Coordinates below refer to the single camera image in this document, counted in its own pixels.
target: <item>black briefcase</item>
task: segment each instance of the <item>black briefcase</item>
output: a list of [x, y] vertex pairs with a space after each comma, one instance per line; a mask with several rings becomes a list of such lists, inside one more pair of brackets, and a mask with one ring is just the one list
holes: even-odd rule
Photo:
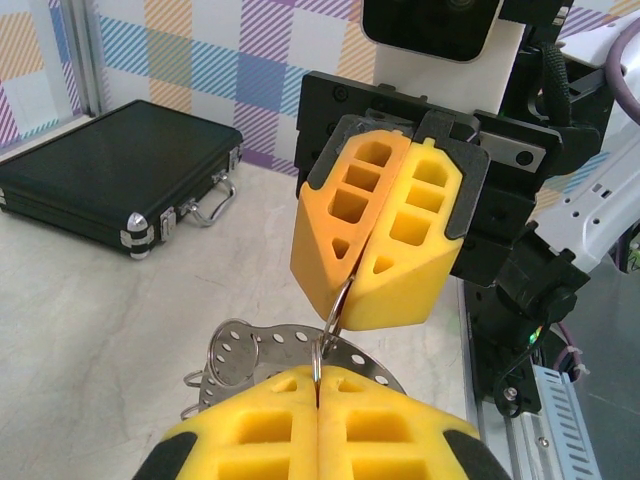
[[[186, 215], [216, 220], [241, 155], [237, 130], [137, 100], [0, 163], [0, 208], [141, 259]], [[216, 184], [228, 196], [202, 215]]]

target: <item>briefcase latch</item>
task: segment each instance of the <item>briefcase latch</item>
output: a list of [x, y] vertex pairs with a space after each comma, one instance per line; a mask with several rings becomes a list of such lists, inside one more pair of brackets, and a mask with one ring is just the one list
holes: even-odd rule
[[176, 211], [173, 207], [169, 207], [160, 215], [160, 240], [166, 242], [173, 235], [176, 228]]

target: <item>briefcase handle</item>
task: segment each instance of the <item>briefcase handle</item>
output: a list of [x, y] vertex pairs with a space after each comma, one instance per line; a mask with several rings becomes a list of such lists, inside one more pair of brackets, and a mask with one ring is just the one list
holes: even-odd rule
[[223, 184], [227, 188], [229, 193], [227, 195], [227, 198], [220, 202], [220, 204], [213, 210], [211, 215], [207, 216], [201, 213], [200, 205], [198, 204], [198, 202], [196, 202], [195, 198], [192, 198], [180, 207], [180, 214], [187, 215], [188, 213], [190, 213], [200, 227], [210, 227], [211, 225], [216, 223], [216, 220], [220, 218], [220, 215], [224, 213], [224, 211], [229, 207], [229, 205], [231, 205], [231, 202], [236, 197], [236, 186], [231, 180], [229, 180], [229, 177], [226, 173], [214, 175], [212, 179], [214, 187], [219, 184]]

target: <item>camera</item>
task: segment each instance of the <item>camera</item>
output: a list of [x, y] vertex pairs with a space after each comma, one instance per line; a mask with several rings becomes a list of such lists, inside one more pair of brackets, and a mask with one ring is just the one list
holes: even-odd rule
[[501, 6], [502, 0], [363, 0], [362, 29], [376, 43], [471, 62]]

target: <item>yellow foam gripper pad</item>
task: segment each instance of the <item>yellow foam gripper pad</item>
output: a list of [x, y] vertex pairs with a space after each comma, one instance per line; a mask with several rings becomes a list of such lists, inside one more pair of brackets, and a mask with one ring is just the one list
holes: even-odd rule
[[463, 239], [445, 229], [462, 173], [432, 139], [412, 143], [373, 225], [340, 324], [347, 330], [424, 322]]
[[353, 136], [319, 188], [302, 185], [291, 271], [325, 320], [362, 255], [410, 144], [397, 131]]
[[318, 480], [467, 480], [445, 432], [467, 422], [349, 370], [323, 367]]
[[176, 480], [311, 480], [316, 425], [311, 369], [298, 367], [185, 420], [165, 439], [197, 436]]

